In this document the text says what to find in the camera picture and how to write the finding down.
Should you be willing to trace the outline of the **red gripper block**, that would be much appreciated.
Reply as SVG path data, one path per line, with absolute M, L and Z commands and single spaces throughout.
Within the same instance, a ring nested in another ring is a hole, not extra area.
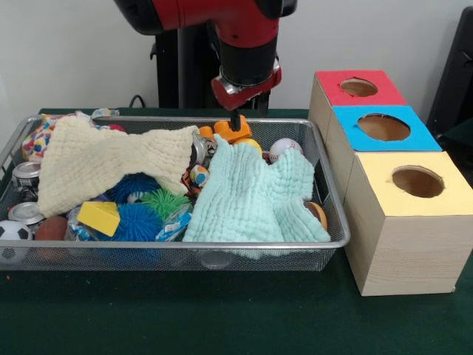
M 232 84 L 220 73 L 211 80 L 211 88 L 218 103 L 226 110 L 231 111 L 231 129 L 241 130 L 241 117 L 239 108 L 247 101 L 259 97 L 258 110 L 260 113 L 268 112 L 269 94 L 282 80 L 282 69 L 278 61 L 274 61 L 273 72 L 268 80 L 250 86 Z

